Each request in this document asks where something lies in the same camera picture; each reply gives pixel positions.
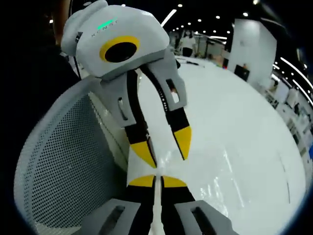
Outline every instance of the green led light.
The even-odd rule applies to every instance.
[[[105,27],[109,24],[111,24],[113,21],[115,21],[116,18],[112,19],[112,20],[109,20],[107,22],[104,22],[102,25],[98,26],[98,29],[101,29],[102,27]]]

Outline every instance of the yellow ring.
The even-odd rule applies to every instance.
[[[109,62],[106,60],[105,55],[106,55],[108,49],[110,49],[112,46],[114,46],[118,43],[133,43],[136,46],[136,51],[140,47],[140,41],[136,37],[120,36],[117,38],[113,38],[112,40],[107,41],[106,43],[104,43],[101,46],[100,51],[99,51],[99,56],[100,56],[101,60],[103,60],[105,62]]]

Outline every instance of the white glossy surface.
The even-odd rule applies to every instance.
[[[196,200],[229,217],[240,235],[279,234],[305,193],[304,168],[290,132],[266,100],[232,72],[189,60],[205,65],[179,69],[192,128],[189,158],[182,160],[158,94],[143,75],[138,96],[158,169],[130,150],[128,182],[151,173],[182,179]],[[152,228],[163,234],[160,219]]]

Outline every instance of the black ceiling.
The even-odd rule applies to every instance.
[[[87,1],[73,0],[73,11],[78,10]],[[310,89],[303,77],[280,60],[280,57],[287,59],[307,76],[308,71],[304,69],[303,63],[309,64],[312,52],[311,54],[306,53],[305,56],[302,53],[301,62],[299,62],[296,52],[297,48],[302,52],[308,52],[309,41],[311,41],[306,32],[309,27],[312,27],[306,18],[308,15],[306,11],[309,7],[306,8],[302,4],[302,0],[298,0],[297,3],[265,0],[261,1],[262,4],[257,5],[253,4],[253,0],[107,0],[107,2],[110,5],[126,4],[151,12],[160,23],[172,9],[176,9],[177,12],[164,26],[166,31],[172,31],[177,27],[182,30],[181,25],[184,25],[184,28],[193,31],[203,32],[205,30],[206,35],[231,37],[232,23],[235,18],[259,20],[277,40],[276,61],[280,67],[279,72],[284,71],[284,76],[293,72],[293,79],[298,81],[305,90]],[[244,12],[248,13],[248,17],[243,16]],[[279,22],[284,27],[263,21],[261,18]]]

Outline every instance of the perforated mesh backrest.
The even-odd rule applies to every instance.
[[[85,215],[126,187],[88,96],[98,85],[86,78],[67,90],[22,149],[14,198],[38,234],[72,234]]]

